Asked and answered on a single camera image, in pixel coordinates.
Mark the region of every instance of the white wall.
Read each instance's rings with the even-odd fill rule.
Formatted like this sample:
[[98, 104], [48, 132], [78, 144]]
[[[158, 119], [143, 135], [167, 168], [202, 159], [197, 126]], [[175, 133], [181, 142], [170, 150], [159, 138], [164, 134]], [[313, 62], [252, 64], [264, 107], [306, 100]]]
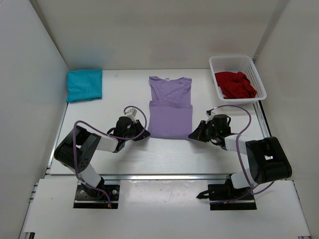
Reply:
[[319, 238], [319, 1], [290, 0], [258, 60], [273, 136], [293, 179], [314, 238]]
[[36, 0], [71, 69], [209, 68], [253, 57], [278, 0]]
[[28, 0], [0, 3], [0, 238], [18, 238], [66, 103], [68, 69]]

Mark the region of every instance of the folded towel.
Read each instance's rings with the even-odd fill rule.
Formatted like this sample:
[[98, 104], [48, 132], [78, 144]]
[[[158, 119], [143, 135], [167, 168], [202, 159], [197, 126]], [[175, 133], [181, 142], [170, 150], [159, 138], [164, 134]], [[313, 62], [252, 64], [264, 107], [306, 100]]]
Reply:
[[102, 70], [69, 71], [67, 102], [91, 101], [102, 97]]

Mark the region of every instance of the laundry basket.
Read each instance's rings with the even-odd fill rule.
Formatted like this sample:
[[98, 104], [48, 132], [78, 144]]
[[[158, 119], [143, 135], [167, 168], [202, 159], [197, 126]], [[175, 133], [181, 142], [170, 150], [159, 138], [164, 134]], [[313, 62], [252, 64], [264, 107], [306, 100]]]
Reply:
[[[259, 100], [264, 100], [267, 97], [264, 85], [258, 75], [257, 69], [249, 56], [244, 55], [230, 55], [230, 56], [212, 56], [209, 58], [209, 65], [217, 95], [221, 101], [231, 105], [242, 105], [254, 103]], [[255, 98], [247, 99], [224, 99], [221, 88], [217, 85], [215, 73], [230, 71], [230, 72], [243, 72], [250, 80], [250, 84], [255, 88], [257, 94]]]

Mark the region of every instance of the red cloth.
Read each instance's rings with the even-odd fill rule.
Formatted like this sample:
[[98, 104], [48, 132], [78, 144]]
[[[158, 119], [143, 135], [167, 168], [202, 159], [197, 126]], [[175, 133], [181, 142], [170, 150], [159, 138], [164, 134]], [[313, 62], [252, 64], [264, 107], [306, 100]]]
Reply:
[[224, 99], [254, 98], [257, 91], [250, 85], [247, 76], [242, 72], [219, 72], [215, 74], [218, 86], [220, 86]]

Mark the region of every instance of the lavender shirt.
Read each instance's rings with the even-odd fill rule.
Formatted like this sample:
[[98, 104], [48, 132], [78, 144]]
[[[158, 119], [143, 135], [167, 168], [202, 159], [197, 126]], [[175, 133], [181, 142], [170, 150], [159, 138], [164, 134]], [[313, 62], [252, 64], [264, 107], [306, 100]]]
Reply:
[[190, 78], [164, 80], [150, 77], [152, 100], [148, 131], [154, 138], [186, 139], [192, 130]]

